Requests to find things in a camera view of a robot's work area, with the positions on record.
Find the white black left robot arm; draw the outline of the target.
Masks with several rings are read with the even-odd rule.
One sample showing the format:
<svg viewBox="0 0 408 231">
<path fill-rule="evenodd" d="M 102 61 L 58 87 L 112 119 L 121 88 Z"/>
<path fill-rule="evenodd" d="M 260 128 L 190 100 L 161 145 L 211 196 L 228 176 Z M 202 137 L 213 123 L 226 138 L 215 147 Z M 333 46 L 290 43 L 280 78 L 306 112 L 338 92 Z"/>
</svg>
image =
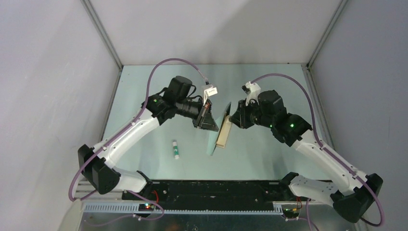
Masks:
<svg viewBox="0 0 408 231">
<path fill-rule="evenodd" d="M 140 200 L 149 199 L 152 187 L 147 184 L 147 176 L 141 171 L 119 169 L 116 165 L 141 138 L 176 115 L 190 118 L 195 128 L 219 130 L 209 100 L 210 96 L 217 94 L 217 88 L 212 84 L 205 85 L 203 96 L 198 95 L 196 101 L 189 95 L 192 87 L 192 81 L 185 77 L 172 78 L 168 87 L 149 96 L 138 114 L 114 135 L 92 147 L 84 144 L 79 148 L 80 173 L 95 191 L 107 194 L 112 190 L 126 190 L 132 191 Z"/>
</svg>

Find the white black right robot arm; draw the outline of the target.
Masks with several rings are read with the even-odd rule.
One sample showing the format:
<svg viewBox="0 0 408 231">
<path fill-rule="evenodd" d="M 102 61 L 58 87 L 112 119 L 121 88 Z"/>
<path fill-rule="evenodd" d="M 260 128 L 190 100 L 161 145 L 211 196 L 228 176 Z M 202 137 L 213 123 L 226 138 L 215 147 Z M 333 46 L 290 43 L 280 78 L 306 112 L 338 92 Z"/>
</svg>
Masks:
<svg viewBox="0 0 408 231">
<path fill-rule="evenodd" d="M 280 196 L 285 201 L 307 197 L 333 207 L 343 219 L 357 223 L 378 198 L 383 179 L 376 173 L 368 175 L 358 170 L 337 154 L 315 135 L 305 119 L 287 112 L 275 90 L 261 92 L 256 100 L 238 101 L 229 121 L 242 129 L 254 125 L 270 129 L 279 142 L 303 154 L 329 177 L 330 182 L 323 182 L 288 173 L 280 181 Z"/>
</svg>

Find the green white glue stick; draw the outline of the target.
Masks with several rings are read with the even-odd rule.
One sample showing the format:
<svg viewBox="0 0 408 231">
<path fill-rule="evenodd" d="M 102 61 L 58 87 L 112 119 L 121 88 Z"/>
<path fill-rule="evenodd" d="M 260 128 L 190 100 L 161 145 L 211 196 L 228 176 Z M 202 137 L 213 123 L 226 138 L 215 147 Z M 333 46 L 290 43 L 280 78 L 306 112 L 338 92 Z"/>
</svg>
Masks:
<svg viewBox="0 0 408 231">
<path fill-rule="evenodd" d="M 172 142 L 172 147 L 173 147 L 173 154 L 175 159 L 179 159 L 179 149 L 178 149 L 178 143 L 176 141 Z"/>
</svg>

